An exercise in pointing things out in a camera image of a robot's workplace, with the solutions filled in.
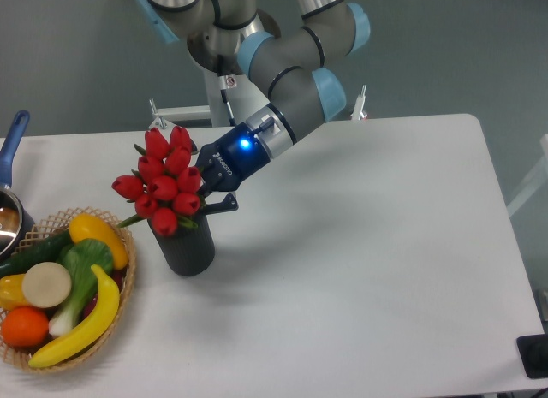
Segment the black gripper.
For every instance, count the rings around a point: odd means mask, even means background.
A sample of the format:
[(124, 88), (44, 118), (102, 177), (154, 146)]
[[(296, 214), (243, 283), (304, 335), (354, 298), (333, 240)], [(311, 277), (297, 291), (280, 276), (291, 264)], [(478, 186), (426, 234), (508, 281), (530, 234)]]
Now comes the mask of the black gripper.
[[(199, 193), (208, 196), (213, 192), (233, 192), (270, 161), (268, 152), (253, 130), (243, 122), (200, 149), (196, 160), (202, 180)], [(235, 195), (228, 193), (220, 202), (205, 204), (200, 212), (225, 213), (238, 209)]]

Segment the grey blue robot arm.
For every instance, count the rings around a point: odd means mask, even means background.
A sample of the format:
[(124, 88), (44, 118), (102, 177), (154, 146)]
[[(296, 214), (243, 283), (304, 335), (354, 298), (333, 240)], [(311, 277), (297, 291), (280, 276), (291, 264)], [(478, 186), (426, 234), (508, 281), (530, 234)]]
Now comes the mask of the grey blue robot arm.
[(158, 35), (183, 40), (201, 69), (209, 117), (227, 128), (197, 158), (200, 193), (234, 192), (346, 105), (326, 63), (362, 47), (370, 23), (345, 0), (297, 0), (302, 26), (282, 37), (257, 0), (136, 0)]

